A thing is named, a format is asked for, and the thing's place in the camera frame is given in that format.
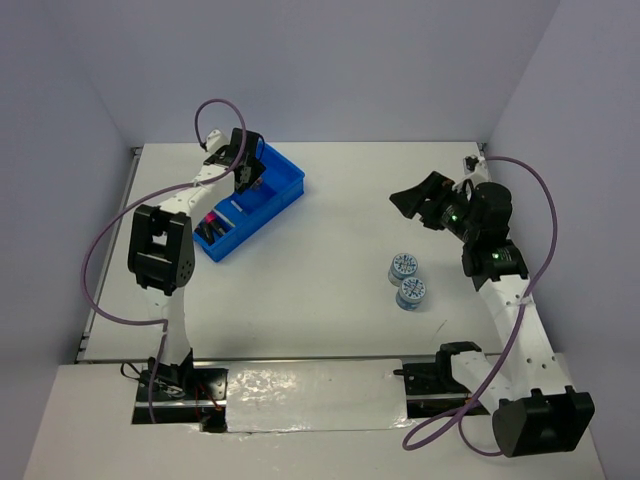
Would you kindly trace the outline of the pink capped black highlighter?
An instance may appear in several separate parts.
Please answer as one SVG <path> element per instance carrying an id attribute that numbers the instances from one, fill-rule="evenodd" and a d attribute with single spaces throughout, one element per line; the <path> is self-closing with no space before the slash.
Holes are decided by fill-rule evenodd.
<path id="1" fill-rule="evenodd" d="M 208 226 L 213 226 L 216 221 L 216 215 L 213 212 L 209 212 L 203 219 L 203 223 Z"/>

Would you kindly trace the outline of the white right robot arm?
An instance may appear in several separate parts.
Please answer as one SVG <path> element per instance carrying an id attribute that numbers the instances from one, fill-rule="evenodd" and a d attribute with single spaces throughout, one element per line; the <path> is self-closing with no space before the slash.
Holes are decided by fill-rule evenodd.
<path id="1" fill-rule="evenodd" d="M 512 195 L 491 181 L 461 183 L 432 172 L 415 187 L 393 193 L 401 214 L 424 227 L 447 230 L 463 244 L 464 274 L 482 297 L 502 342 L 495 361 L 475 343 L 444 344 L 436 355 L 435 380 L 446 391 L 462 386 L 468 402 L 442 413 L 446 424 L 418 440 L 418 427 L 402 447 L 415 451 L 461 428 L 467 412 L 481 405 L 491 416 L 499 454 L 507 458 L 572 452 L 595 414 L 591 395 L 568 380 L 553 352 L 532 291 L 539 281 L 509 237 Z"/>

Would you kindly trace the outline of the orange capped black highlighter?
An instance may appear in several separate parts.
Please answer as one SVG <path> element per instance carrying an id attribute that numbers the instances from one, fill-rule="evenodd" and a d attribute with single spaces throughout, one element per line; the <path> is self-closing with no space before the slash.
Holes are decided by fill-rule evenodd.
<path id="1" fill-rule="evenodd" d="M 211 228 L 220 236 L 223 237 L 227 231 L 225 230 L 224 226 L 217 220 L 213 220 L 211 222 Z"/>

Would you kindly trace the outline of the blue paint jar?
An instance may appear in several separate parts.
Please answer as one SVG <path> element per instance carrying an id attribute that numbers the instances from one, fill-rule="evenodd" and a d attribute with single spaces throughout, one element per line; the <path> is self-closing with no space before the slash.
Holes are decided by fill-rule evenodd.
<path id="1" fill-rule="evenodd" d="M 405 278 L 396 293 L 396 304 L 403 310 L 416 310 L 426 295 L 426 285 L 416 277 Z"/>
<path id="2" fill-rule="evenodd" d="M 394 286 L 400 286 L 409 277 L 413 277 L 418 270 L 417 259 L 409 253 L 399 253 L 391 261 L 388 279 Z"/>

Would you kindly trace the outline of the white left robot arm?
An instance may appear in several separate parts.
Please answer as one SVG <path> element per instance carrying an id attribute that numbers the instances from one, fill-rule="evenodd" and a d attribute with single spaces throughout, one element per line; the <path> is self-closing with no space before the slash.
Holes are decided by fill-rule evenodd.
<path id="1" fill-rule="evenodd" d="M 220 201 L 262 175 L 264 146 L 257 132 L 236 128 L 227 139 L 212 131 L 194 179 L 159 204 L 143 204 L 133 213 L 127 266 L 144 291 L 151 319 L 167 322 L 163 352 L 149 359 L 149 369 L 175 399 L 189 396 L 196 385 L 184 313 L 184 290 L 195 270 L 194 229 Z"/>

